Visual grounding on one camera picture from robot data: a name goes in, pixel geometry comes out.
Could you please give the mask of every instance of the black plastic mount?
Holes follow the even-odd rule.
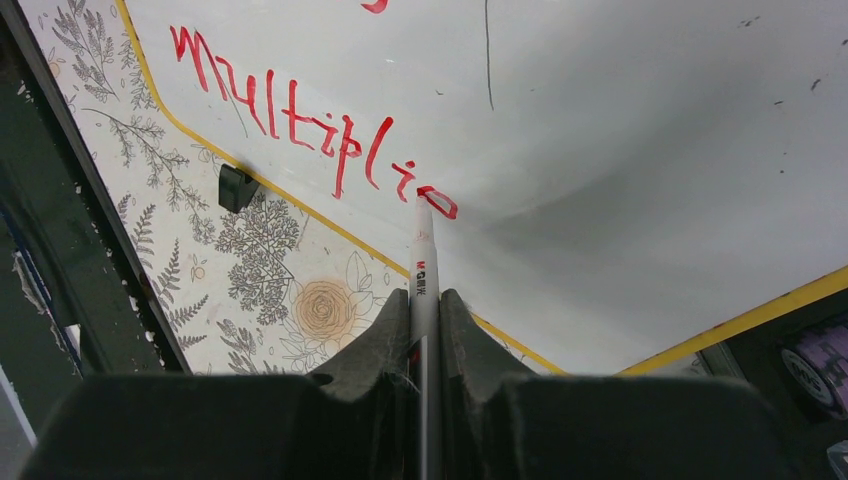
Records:
[[[259,182],[247,173],[229,165],[221,165],[221,173],[218,175],[218,205],[233,213],[239,213],[253,200],[258,189]]]

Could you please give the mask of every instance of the pen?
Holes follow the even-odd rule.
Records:
[[[433,212],[424,196],[426,192],[419,188],[417,193],[409,269],[409,368],[419,393],[414,412],[418,478],[436,479],[442,476],[439,270],[433,239]]]

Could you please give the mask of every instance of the leaf illustration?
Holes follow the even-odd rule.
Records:
[[[268,362],[265,360],[263,360],[262,363],[265,364],[265,375],[283,375],[286,373],[286,371],[283,370],[283,367],[279,365],[268,365]]]
[[[235,350],[242,350],[243,349],[241,343],[239,343],[239,342],[234,342],[234,341],[232,341],[232,340],[230,340],[226,337],[218,337],[218,338],[220,338],[221,341],[224,342],[230,348],[233,348]]]
[[[156,101],[153,99],[153,95],[150,93],[150,88],[147,86],[147,82],[141,73],[141,64],[135,54],[129,34],[124,32],[123,35],[127,39],[121,44],[121,50],[118,52],[118,56],[121,57],[121,70],[130,69],[130,86],[132,87],[132,100],[130,103],[132,103],[133,110],[140,108],[145,110],[159,110]]]
[[[283,320],[283,328],[285,328],[286,331],[289,332],[289,334],[299,332],[297,326],[294,324],[294,321],[291,318]]]
[[[294,303],[294,300],[303,292],[303,285],[297,280],[289,282],[289,301]]]
[[[353,292],[349,298],[351,308],[358,317],[366,315],[374,306],[374,294],[371,292]]]
[[[129,200],[130,196],[127,195],[124,199]],[[136,252],[145,255],[153,255],[153,250],[151,248],[145,247],[141,245],[142,243],[146,243],[149,245],[153,244],[153,239],[150,235],[153,233],[150,226],[153,220],[153,212],[156,211],[156,205],[151,203],[147,207],[144,208],[141,212],[141,217],[139,217],[138,221],[135,222],[135,227],[133,227],[132,232],[130,233],[130,241],[132,241],[133,246],[135,247]]]
[[[286,349],[292,355],[302,355],[303,347],[294,343],[292,341],[286,340],[285,338],[280,339],[280,343],[283,345],[283,348]]]
[[[199,336],[182,335],[180,337],[177,337],[177,344],[180,346],[180,350],[185,351],[185,350],[189,349],[190,347],[197,345],[198,343],[202,342],[205,339],[206,339],[206,335],[199,335]]]
[[[347,269],[345,270],[348,288],[353,292],[358,292],[359,282],[366,275],[368,275],[368,269],[365,267],[365,262],[362,261],[359,252],[353,252],[347,261]]]
[[[86,9],[85,0],[79,3],[69,0],[68,8],[66,13],[57,7],[56,27],[52,30],[56,38],[74,53],[74,73],[84,82],[83,88],[97,100],[106,102],[110,95],[118,98],[105,74],[104,66],[113,61],[114,43],[106,35],[102,15]]]
[[[206,304],[207,300],[209,300],[208,294],[204,295],[203,298],[194,305],[180,307],[174,310],[170,318],[171,327],[174,331],[178,331],[180,328],[185,326],[185,324],[190,322],[200,312],[200,309],[203,308],[203,305]]]
[[[130,197],[132,197],[132,194],[128,193],[118,201],[118,217],[120,217],[121,223],[124,225],[127,224],[127,210],[129,208]]]
[[[359,280],[359,289],[358,291],[363,291],[371,288],[371,274],[365,275]]]
[[[371,321],[366,318],[357,318],[353,322],[353,326],[351,328],[368,328],[371,326]]]
[[[225,318],[224,323],[215,322],[218,324],[218,327],[224,332],[224,335],[228,337],[233,337],[236,334],[236,326],[233,324],[232,320]]]

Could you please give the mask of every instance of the orange flower illustration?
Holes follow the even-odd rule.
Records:
[[[294,300],[297,325],[304,336],[337,352],[353,340],[350,331],[356,320],[351,292],[339,283],[317,281],[307,284]]]

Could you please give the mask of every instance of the floral wallpaper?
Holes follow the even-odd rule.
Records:
[[[223,160],[159,111],[112,0],[21,8],[194,373],[308,372],[406,287],[272,192],[238,215],[218,207]]]

